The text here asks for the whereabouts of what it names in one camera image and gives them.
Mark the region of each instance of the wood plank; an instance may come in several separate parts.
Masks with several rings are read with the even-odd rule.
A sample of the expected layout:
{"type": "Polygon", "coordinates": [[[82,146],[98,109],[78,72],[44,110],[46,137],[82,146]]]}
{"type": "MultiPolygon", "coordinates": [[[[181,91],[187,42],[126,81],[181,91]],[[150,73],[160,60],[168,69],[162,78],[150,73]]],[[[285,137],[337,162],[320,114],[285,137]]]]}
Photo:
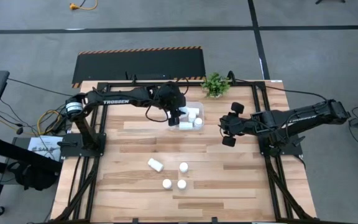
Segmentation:
{"type": "MultiPolygon", "coordinates": [[[[81,91],[90,91],[97,83],[83,82],[81,91]]],[[[266,85],[283,88],[283,83],[266,81],[266,85]]],[[[130,89],[132,87],[114,87],[112,90],[130,89]]],[[[288,109],[285,92],[267,89],[267,93],[272,110],[288,109]]],[[[151,122],[144,116],[146,108],[131,105],[108,108],[104,130],[106,150],[100,160],[91,222],[131,222],[134,217],[140,222],[210,222],[211,217],[218,217],[221,222],[274,221],[265,161],[257,138],[237,137],[235,147],[226,147],[221,144],[219,133],[219,118],[230,111],[232,102],[245,106],[243,118],[255,112],[251,89],[232,87],[219,99],[204,96],[200,87],[189,87],[186,94],[187,102],[198,101],[204,106],[205,125],[200,131],[176,131],[167,123],[151,122]],[[152,170],[147,165],[150,158],[160,161],[163,171],[152,170]],[[188,163],[187,173],[178,171],[181,162],[188,163]],[[165,190],[163,179],[171,179],[173,187],[165,190]],[[187,182],[185,190],[177,187],[180,179],[187,182]]],[[[259,101],[263,109],[260,91],[259,101]]],[[[99,107],[97,123],[101,111],[99,107]]],[[[165,117],[157,108],[152,108],[149,115],[155,119],[165,117]]],[[[72,131],[78,132],[76,126],[72,131]]],[[[315,216],[303,164],[293,156],[282,156],[282,161],[289,191],[315,216]]],[[[75,164],[76,158],[63,163],[52,218],[67,205],[75,164]]],[[[75,177],[74,192],[80,172],[79,169],[75,177]]],[[[283,209],[283,200],[278,194],[283,209]]],[[[87,197],[87,194],[83,197],[80,217],[85,215],[87,197]]]]}

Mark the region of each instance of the label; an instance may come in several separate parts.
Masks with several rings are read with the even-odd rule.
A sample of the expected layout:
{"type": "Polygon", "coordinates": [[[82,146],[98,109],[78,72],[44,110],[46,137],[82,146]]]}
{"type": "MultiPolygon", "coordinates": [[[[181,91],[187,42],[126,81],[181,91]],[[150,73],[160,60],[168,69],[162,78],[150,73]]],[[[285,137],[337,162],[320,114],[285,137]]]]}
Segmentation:
{"type": "Polygon", "coordinates": [[[66,104],[66,109],[67,112],[72,111],[72,110],[82,110],[82,103],[77,103],[77,102],[73,102],[73,103],[68,103],[66,104]]]}
{"type": "Polygon", "coordinates": [[[105,105],[126,104],[129,100],[103,100],[105,105]]]}

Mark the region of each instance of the clear plastic bin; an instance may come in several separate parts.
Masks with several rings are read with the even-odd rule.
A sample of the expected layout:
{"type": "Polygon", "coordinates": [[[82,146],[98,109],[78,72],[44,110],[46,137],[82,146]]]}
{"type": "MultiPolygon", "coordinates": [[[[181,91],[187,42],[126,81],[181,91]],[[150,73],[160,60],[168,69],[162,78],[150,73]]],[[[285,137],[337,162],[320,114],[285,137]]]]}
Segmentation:
{"type": "MultiPolygon", "coordinates": [[[[172,126],[171,129],[177,130],[177,131],[198,131],[203,128],[205,120],[204,120],[204,106],[200,102],[186,102],[187,108],[198,108],[200,110],[199,114],[196,116],[196,118],[201,118],[203,120],[203,123],[197,127],[195,127],[193,122],[193,128],[192,129],[186,129],[186,130],[180,130],[179,125],[172,126]]],[[[182,115],[179,117],[180,122],[189,122],[188,120],[188,114],[182,115]]]]}

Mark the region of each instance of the black mat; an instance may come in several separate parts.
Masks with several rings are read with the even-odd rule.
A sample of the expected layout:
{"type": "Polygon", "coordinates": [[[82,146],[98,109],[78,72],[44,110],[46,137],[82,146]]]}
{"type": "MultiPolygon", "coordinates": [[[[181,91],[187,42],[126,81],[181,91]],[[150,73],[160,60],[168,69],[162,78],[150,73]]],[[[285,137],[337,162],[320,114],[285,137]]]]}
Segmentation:
{"type": "Polygon", "coordinates": [[[100,50],[80,52],[77,57],[73,88],[82,81],[171,80],[205,77],[201,47],[161,47],[152,49],[100,50]]]}

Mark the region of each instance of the yellow cable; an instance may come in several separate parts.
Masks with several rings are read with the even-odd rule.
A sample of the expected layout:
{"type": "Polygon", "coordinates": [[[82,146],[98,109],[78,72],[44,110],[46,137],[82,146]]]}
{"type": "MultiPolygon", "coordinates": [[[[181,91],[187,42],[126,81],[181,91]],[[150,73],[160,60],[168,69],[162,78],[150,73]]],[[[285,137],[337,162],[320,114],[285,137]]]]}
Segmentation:
{"type": "Polygon", "coordinates": [[[60,115],[60,113],[57,112],[57,111],[55,111],[55,110],[48,110],[48,111],[45,112],[43,115],[41,115],[41,117],[40,117],[40,118],[38,119],[38,121],[37,121],[37,129],[38,129],[38,134],[39,134],[39,135],[41,135],[41,134],[47,134],[49,131],[51,131],[51,130],[53,129],[54,125],[53,125],[52,127],[50,127],[49,130],[45,130],[44,132],[41,132],[41,120],[42,120],[42,118],[44,118],[45,115],[50,114],[50,113],[54,113],[54,114],[57,115],[57,121],[56,121],[56,123],[58,123],[58,122],[60,121],[60,118],[62,117],[62,116],[60,115]]]}
{"type": "MultiPolygon", "coordinates": [[[[8,123],[6,123],[5,121],[3,121],[3,120],[0,119],[0,122],[1,122],[2,124],[5,124],[6,126],[10,127],[11,129],[17,131],[16,128],[13,128],[12,126],[10,126],[10,125],[9,125],[8,123]]],[[[33,133],[25,133],[25,132],[23,132],[23,134],[29,134],[29,135],[35,136],[35,134],[33,134],[33,133]]]]}
{"type": "Polygon", "coordinates": [[[94,6],[91,7],[91,8],[87,8],[87,7],[80,7],[80,6],[77,6],[76,4],[74,3],[70,3],[70,9],[71,10],[75,10],[75,9],[82,9],[82,10],[93,10],[93,9],[96,9],[96,7],[98,6],[98,0],[95,0],[94,2],[94,6]]]}

